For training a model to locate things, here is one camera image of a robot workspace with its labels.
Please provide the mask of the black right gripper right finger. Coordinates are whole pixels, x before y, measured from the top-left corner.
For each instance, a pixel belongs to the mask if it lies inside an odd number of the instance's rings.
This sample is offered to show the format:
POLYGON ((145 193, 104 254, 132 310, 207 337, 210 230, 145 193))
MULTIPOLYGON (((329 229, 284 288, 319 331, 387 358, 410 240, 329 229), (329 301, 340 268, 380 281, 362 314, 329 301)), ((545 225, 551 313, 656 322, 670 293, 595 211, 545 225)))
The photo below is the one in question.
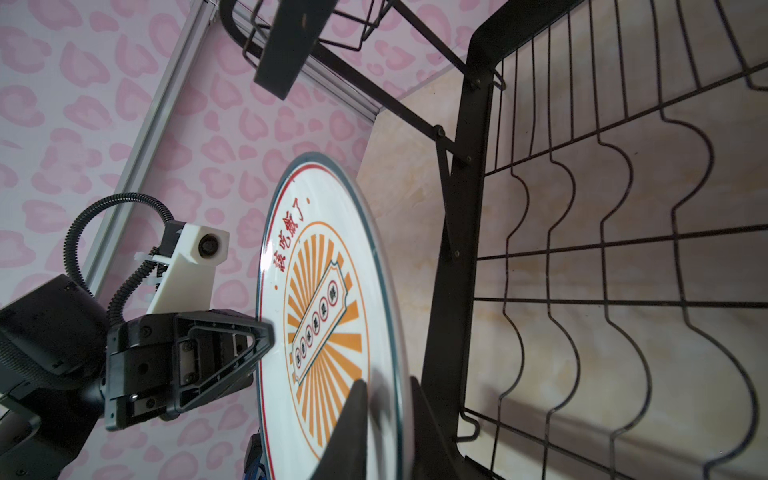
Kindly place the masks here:
POLYGON ((418 380, 410 377, 414 422, 413 479, 479 479, 441 432, 418 380))

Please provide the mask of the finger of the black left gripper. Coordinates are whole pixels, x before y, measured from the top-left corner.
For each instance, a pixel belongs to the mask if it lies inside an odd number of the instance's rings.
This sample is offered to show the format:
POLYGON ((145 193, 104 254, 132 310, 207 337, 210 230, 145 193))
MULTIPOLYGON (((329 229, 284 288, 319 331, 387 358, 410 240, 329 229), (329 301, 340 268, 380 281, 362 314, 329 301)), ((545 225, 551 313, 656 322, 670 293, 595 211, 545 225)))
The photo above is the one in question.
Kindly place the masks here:
POLYGON ((166 419, 250 386, 259 361, 275 345, 270 323, 234 310, 176 314, 172 333, 166 419))

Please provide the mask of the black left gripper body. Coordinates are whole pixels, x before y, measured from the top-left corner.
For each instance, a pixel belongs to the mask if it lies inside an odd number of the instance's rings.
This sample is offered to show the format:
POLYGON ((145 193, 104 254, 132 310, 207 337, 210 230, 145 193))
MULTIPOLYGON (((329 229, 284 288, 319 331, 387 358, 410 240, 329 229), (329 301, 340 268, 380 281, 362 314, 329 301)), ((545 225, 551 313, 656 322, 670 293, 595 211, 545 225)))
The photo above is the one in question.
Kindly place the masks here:
POLYGON ((150 314, 113 327, 107 336, 104 421, 119 431, 166 419, 171 383, 172 318, 150 314))

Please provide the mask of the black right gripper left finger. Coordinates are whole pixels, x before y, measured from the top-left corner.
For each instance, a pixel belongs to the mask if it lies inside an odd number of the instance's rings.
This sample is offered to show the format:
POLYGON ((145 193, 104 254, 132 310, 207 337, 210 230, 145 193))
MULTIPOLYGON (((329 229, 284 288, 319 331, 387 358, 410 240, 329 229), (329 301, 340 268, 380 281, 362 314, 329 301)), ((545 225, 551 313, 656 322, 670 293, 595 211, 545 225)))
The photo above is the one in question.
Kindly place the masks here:
POLYGON ((367 384, 359 379, 351 386, 312 480, 367 478, 367 422, 367 384))

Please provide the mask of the orange sunburst plate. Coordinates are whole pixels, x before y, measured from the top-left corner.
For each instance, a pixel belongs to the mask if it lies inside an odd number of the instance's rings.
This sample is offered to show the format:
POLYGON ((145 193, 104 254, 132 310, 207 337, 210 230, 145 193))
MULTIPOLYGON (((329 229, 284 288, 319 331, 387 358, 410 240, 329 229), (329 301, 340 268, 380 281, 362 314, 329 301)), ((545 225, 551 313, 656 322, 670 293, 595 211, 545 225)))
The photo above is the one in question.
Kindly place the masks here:
POLYGON ((381 235, 355 179, 309 152, 278 183, 263 232, 256 315, 274 330, 258 368, 261 440, 272 479, 308 479, 358 382, 367 393, 370 479, 414 462, 409 369, 381 235))

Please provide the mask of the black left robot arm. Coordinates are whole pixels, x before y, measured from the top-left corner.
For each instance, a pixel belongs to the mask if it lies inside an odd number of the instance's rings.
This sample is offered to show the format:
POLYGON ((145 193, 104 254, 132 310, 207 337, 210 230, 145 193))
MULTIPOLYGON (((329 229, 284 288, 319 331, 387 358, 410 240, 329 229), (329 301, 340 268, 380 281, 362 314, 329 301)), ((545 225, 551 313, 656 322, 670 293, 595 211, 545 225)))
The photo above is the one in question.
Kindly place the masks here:
POLYGON ((1 475, 55 479, 98 421, 124 430, 181 414, 250 386, 273 347, 271 325, 210 305, 224 231, 178 221, 137 192, 87 207, 63 243, 63 274, 1 312, 1 475), (124 203, 162 219, 160 244, 101 305, 85 283, 78 246, 86 226, 124 203))

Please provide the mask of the black two-tier dish rack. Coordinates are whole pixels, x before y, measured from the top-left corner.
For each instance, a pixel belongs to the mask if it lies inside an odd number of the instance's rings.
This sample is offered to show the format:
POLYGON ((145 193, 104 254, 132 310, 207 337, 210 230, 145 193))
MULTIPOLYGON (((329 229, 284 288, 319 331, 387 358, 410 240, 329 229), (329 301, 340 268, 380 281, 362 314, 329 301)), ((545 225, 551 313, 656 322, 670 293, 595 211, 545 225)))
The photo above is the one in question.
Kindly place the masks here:
POLYGON ((284 22, 225 29, 269 91, 313 60, 431 140, 422 372, 479 479, 767 475, 767 5, 509 1, 453 134, 284 22))

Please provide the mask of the diagonal aluminium frame bar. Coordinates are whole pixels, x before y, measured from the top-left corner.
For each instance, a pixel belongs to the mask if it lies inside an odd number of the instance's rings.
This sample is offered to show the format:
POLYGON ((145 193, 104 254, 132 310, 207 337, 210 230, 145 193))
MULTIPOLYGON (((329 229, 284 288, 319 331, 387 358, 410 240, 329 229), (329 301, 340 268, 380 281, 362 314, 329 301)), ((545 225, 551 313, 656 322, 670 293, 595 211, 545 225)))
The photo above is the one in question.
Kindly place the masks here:
MULTIPOLYGON (((155 92, 115 191, 139 192, 151 171, 173 109, 192 71, 218 11, 216 1, 194 0, 172 55, 155 92)), ((118 251, 132 206, 123 204, 104 212, 93 245, 82 267, 83 277, 99 295, 118 251)))

